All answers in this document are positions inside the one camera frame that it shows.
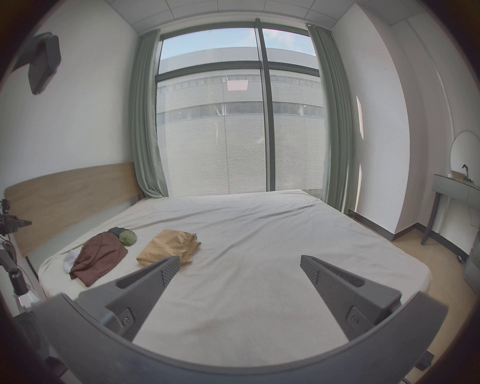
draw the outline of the white cloth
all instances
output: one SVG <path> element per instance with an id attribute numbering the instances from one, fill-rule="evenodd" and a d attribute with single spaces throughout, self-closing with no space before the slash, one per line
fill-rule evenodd
<path id="1" fill-rule="evenodd" d="M 63 270 L 65 271 L 65 273 L 70 274 L 70 271 L 73 268 L 73 264 L 75 264 L 75 260 L 77 260 L 80 251 L 80 249 L 73 249 L 67 252 L 65 258 L 63 259 Z"/>
<path id="2" fill-rule="evenodd" d="M 139 201 L 63 252 L 119 226 L 137 242 L 99 286 L 141 268 L 136 256 L 164 229 L 202 243 L 152 309 L 134 343 L 200 364 L 258 366 L 305 359 L 347 343 L 300 268 L 311 255 L 399 289 L 402 301 L 426 291 L 426 265 L 302 191 L 168 197 Z M 40 267 L 48 297 L 85 289 L 64 273 L 59 254 Z"/>

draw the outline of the curtain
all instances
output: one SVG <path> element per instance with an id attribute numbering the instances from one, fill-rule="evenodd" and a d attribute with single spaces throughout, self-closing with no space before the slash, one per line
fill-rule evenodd
<path id="1" fill-rule="evenodd" d="M 324 91 L 327 151 L 322 200 L 333 208 L 348 211 L 353 171 L 353 120 L 350 88 L 332 33 L 308 26 L 319 61 Z"/>
<path id="2" fill-rule="evenodd" d="M 138 39 L 130 77 L 129 127 L 137 182 L 146 196 L 168 196 L 156 139 L 155 53 L 160 31 Z"/>

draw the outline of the bed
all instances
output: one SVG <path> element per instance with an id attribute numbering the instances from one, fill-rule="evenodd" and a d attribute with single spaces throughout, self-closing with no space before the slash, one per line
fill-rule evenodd
<path id="1" fill-rule="evenodd" d="M 48 297 L 72 299 L 85 286 L 63 271 L 65 252 L 111 227 L 137 242 L 96 287 L 141 268 L 136 256 L 164 229 L 202 243 L 153 308 L 134 343 L 208 365 L 260 366 L 308 358 L 348 342 L 300 268 L 323 259 L 402 292 L 427 291 L 426 265 L 303 191 L 143 199 L 93 228 L 40 267 Z"/>

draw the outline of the wooden headboard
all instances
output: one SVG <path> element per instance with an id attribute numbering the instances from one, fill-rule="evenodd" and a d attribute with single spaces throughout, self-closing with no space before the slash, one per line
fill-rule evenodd
<path id="1" fill-rule="evenodd" d="M 92 214 L 143 197 L 133 163 L 72 169 L 8 187 L 10 213 L 32 225 L 15 232 L 23 256 Z"/>

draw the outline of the window pane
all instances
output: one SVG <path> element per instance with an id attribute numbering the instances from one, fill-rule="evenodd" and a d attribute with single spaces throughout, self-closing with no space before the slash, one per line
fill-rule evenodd
<path id="1" fill-rule="evenodd" d="M 226 81 L 212 81 L 234 76 L 248 79 L 245 90 L 229 91 Z M 170 89 L 177 83 L 186 86 Z M 259 70 L 203 72 L 158 83 L 157 139 L 169 196 L 266 190 L 261 100 Z"/>
<path id="2" fill-rule="evenodd" d="M 276 78 L 272 81 L 275 187 L 278 191 L 319 189 L 323 184 L 325 156 L 321 80 L 286 71 L 271 73 Z"/>
<path id="3" fill-rule="evenodd" d="M 309 36 L 264 29 L 268 61 L 304 65 L 318 69 L 318 61 Z"/>
<path id="4" fill-rule="evenodd" d="M 235 60 L 258 60 L 253 28 L 212 29 L 166 39 L 158 72 Z"/>

